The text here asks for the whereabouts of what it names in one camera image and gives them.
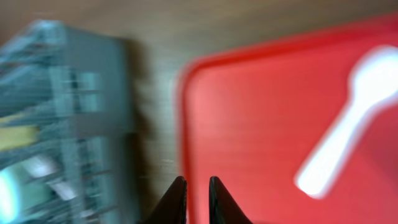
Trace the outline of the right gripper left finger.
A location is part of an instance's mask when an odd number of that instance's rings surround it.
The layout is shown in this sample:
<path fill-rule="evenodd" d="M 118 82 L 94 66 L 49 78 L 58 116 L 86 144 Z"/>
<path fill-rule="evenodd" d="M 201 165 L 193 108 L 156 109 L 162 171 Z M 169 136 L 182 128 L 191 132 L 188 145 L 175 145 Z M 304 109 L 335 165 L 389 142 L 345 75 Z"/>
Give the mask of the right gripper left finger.
<path fill-rule="evenodd" d="M 186 224 L 187 181 L 178 176 L 172 182 L 145 224 Z"/>

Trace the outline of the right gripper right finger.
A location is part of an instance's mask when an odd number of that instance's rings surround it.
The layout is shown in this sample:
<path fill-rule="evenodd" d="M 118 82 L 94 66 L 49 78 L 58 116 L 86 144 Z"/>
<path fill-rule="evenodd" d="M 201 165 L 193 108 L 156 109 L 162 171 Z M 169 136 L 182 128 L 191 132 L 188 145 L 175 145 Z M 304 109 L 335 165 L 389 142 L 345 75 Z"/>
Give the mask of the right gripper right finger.
<path fill-rule="evenodd" d="M 209 224 L 252 224 L 217 176 L 209 184 Z"/>

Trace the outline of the mint green bowl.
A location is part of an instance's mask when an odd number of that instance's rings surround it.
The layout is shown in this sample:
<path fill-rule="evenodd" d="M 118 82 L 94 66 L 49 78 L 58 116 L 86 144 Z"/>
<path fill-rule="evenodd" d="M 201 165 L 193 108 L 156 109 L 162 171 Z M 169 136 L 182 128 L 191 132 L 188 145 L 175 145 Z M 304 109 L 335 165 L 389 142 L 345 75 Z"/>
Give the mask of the mint green bowl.
<path fill-rule="evenodd" d="M 49 202 L 52 191 L 45 184 L 30 181 L 22 163 L 1 170 L 1 223 L 35 220 L 43 211 L 34 208 Z"/>

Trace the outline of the yellow plastic cup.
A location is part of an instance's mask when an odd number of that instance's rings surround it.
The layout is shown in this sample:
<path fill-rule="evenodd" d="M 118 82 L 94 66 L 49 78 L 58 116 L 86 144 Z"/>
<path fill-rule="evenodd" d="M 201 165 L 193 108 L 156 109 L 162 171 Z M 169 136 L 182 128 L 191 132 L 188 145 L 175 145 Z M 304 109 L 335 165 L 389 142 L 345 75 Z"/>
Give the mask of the yellow plastic cup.
<path fill-rule="evenodd" d="M 1 151 L 29 146 L 38 139 L 39 129 L 35 126 L 13 126 L 1 128 Z"/>

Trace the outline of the white plastic spoon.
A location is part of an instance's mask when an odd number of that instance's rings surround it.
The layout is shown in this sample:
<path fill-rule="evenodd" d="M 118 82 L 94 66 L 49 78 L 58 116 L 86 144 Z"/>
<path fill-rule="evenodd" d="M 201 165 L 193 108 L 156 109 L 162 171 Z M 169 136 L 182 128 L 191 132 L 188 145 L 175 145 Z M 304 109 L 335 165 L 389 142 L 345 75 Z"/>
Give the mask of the white plastic spoon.
<path fill-rule="evenodd" d="M 350 72 L 348 90 L 344 107 L 294 177 L 296 187 L 317 200 L 333 187 L 373 117 L 397 101 L 397 47 L 364 54 Z"/>

